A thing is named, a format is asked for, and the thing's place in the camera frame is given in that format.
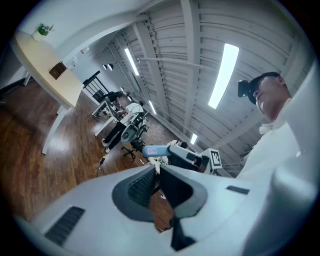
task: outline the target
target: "fluorescent light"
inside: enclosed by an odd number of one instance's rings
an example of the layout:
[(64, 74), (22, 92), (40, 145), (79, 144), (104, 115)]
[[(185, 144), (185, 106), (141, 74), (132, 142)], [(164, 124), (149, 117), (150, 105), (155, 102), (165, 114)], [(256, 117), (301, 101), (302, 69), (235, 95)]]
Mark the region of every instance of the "fluorescent light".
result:
[(132, 57), (131, 57), (131, 54), (130, 54), (130, 52), (129, 52), (129, 49), (126, 48), (126, 49), (124, 49), (124, 51), (125, 51), (128, 59), (129, 59), (129, 61), (130, 61), (130, 64), (131, 64), (131, 66), (132, 66), (132, 68), (133, 68), (133, 71), (134, 71), (135, 75), (136, 75), (136, 76), (139, 76), (138, 70), (137, 70), (137, 68), (136, 68), (136, 65), (135, 65), (134, 60), (133, 60)]
[(191, 143), (192, 145), (195, 144), (197, 138), (198, 138), (198, 135), (193, 134), (190, 143)]
[(157, 113), (155, 111), (154, 105), (152, 105), (152, 102), (150, 100), (149, 100), (149, 104), (150, 104), (150, 106), (152, 108), (153, 113), (156, 115)]
[(208, 103), (208, 105), (210, 107), (213, 107), (214, 109), (217, 108), (222, 96), (224, 95), (227, 89), (231, 75), (234, 71), (237, 62), (238, 53), (238, 47), (228, 43), (224, 45), (219, 74), (216, 79), (213, 92)]

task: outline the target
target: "wooden tabletop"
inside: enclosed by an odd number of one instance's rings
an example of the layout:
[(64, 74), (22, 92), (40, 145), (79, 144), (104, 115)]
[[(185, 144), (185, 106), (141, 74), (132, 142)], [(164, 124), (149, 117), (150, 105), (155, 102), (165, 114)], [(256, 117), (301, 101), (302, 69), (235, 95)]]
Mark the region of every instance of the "wooden tabletop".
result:
[(49, 74), (49, 71), (62, 61), (49, 43), (37, 42), (30, 34), (17, 30), (12, 37), (11, 45), (23, 60), (25, 68), (34, 73), (47, 89), (68, 106), (76, 106), (83, 84), (70, 69), (64, 71), (57, 80)]

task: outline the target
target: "white flower pot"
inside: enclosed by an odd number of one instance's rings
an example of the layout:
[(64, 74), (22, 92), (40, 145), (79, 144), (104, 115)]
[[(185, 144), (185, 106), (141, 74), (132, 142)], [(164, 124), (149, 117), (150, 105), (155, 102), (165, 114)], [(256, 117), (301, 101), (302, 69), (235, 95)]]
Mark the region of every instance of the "white flower pot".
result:
[(37, 42), (41, 41), (43, 37), (44, 35), (40, 34), (38, 30), (32, 34), (32, 38)]

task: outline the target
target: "wooden floor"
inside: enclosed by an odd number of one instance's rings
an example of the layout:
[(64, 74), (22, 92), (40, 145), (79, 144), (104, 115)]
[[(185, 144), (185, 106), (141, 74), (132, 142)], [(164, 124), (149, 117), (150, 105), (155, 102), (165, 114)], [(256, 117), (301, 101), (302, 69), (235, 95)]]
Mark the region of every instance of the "wooden floor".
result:
[[(4, 98), (6, 105), (0, 106), (2, 192), (12, 212), (30, 221), (67, 191), (95, 178), (104, 156), (101, 139), (114, 124), (95, 137), (103, 120), (91, 116), (95, 107), (82, 92), (76, 107), (68, 111), (59, 125), (47, 154), (43, 155), (41, 151), (59, 104), (34, 81), (14, 88)], [(131, 162), (129, 156), (123, 156), (121, 147), (119, 143), (107, 155), (101, 176), (141, 166), (141, 153), (136, 153), (135, 162)], [(152, 196), (150, 210), (155, 213), (157, 228), (169, 227), (173, 211), (159, 192)]]

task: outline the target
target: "label on robot arm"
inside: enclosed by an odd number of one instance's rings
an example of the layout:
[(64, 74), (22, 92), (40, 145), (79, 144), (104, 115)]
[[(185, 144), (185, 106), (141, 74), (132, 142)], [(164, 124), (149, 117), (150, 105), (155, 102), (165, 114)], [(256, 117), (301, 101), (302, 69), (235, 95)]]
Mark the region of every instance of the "label on robot arm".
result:
[(148, 147), (147, 148), (148, 155), (156, 155), (157, 154), (157, 148), (156, 147)]

